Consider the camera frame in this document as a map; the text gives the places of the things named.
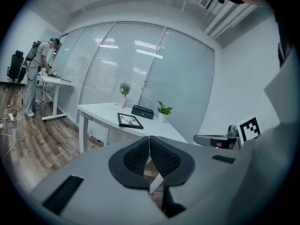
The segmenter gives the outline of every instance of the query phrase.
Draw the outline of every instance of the shirt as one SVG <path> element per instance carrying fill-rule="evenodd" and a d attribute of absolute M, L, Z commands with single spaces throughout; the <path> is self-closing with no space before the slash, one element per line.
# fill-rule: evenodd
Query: shirt
<path fill-rule="evenodd" d="M 31 63 L 30 63 L 31 66 L 30 67 L 32 67 L 32 68 L 41 67 L 43 65 L 42 56 L 47 57 L 49 49 L 50 49 L 49 42 L 42 42 L 37 48 L 36 56 L 31 61 Z"/>

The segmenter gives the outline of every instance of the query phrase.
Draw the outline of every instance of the picture frame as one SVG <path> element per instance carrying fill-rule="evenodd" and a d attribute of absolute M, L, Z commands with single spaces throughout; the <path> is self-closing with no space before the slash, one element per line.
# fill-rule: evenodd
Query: picture frame
<path fill-rule="evenodd" d="M 125 128 L 144 129 L 138 119 L 135 116 L 127 115 L 118 112 L 119 126 Z"/>

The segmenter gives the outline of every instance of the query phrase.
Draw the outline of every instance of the green plant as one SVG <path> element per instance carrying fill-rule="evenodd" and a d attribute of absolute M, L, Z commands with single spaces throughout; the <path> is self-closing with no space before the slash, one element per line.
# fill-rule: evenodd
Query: green plant
<path fill-rule="evenodd" d="M 171 110 L 173 109 L 172 107 L 165 107 L 165 105 L 163 105 L 162 102 L 158 101 L 159 102 L 159 105 L 160 105 L 160 108 L 158 107 L 157 110 L 164 114 L 164 115 L 169 115 L 171 114 Z"/>

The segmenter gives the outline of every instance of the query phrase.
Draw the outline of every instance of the black tab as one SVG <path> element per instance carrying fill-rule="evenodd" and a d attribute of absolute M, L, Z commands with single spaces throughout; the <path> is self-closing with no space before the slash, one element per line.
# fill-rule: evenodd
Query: black tab
<path fill-rule="evenodd" d="M 73 175 L 69 176 L 43 203 L 43 206 L 59 215 L 82 182 L 83 178 Z"/>
<path fill-rule="evenodd" d="M 214 156 L 212 156 L 212 159 L 215 159 L 215 160 L 218 160 L 218 161 L 221 161 L 221 162 L 225 162 L 225 163 L 230 163 L 230 164 L 233 164 L 233 162 L 235 161 L 235 158 L 224 157 L 224 156 L 221 156 L 221 155 L 214 155 Z"/>

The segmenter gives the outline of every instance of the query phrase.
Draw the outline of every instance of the backpack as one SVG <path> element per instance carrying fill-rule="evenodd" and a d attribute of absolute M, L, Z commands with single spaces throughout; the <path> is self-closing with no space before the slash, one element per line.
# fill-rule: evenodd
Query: backpack
<path fill-rule="evenodd" d="M 36 56 L 36 52 L 37 52 L 38 46 L 40 46 L 40 44 L 41 44 L 40 41 L 33 43 L 31 50 L 29 51 L 28 55 L 25 58 L 26 61 L 33 60 L 33 58 Z"/>

